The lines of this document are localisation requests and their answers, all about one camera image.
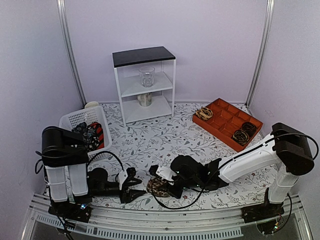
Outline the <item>cream floral paisley tie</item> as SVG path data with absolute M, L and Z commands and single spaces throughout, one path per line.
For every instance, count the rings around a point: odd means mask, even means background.
M 151 178 L 147 182 L 146 191 L 159 198 L 168 198 L 171 195 L 167 191 L 168 181 L 161 178 Z

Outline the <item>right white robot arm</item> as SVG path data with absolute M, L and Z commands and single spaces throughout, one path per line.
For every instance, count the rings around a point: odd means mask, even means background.
M 267 189 L 266 201 L 259 206 L 262 218 L 269 218 L 278 210 L 299 176 L 309 173 L 315 166 L 309 141 L 313 138 L 278 122 L 270 134 L 255 145 L 233 156 L 217 158 L 201 164 L 189 155 L 179 155 L 170 164 L 174 173 L 167 192 L 179 199 L 187 187 L 200 187 L 215 191 L 240 177 L 272 164 L 280 164 L 272 185 Z

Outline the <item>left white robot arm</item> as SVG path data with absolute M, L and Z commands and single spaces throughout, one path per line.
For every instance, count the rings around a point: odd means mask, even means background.
M 114 181 L 108 180 L 108 172 L 96 167 L 88 170 L 90 163 L 107 153 L 103 150 L 104 132 L 100 124 L 94 122 L 87 126 L 79 124 L 72 130 L 56 126 L 42 131 L 41 156 L 51 199 L 55 209 L 63 216 L 74 213 L 74 205 L 68 201 L 65 169 L 68 170 L 74 202 L 90 203 L 93 197 L 119 196 L 122 204 L 127 204 L 143 196 L 146 191 L 131 189 L 141 184 L 133 167 L 122 168 Z

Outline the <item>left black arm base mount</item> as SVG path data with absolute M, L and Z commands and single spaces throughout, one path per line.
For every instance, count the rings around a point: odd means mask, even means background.
M 92 208 L 88 202 L 72 203 L 69 200 L 63 202 L 50 201 L 48 213 L 67 220 L 88 223 Z

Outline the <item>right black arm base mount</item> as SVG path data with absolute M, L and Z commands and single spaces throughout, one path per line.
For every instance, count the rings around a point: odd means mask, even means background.
M 283 214 L 285 213 L 283 204 L 273 204 L 268 201 L 261 204 L 243 207 L 241 209 L 241 217 L 245 223 L 258 222 L 274 218 L 272 221 L 265 221 L 257 223 L 258 231 L 263 235 L 273 235 L 279 232 L 288 223 L 293 210 L 293 204 L 290 203 L 289 214 L 287 219 L 284 220 Z

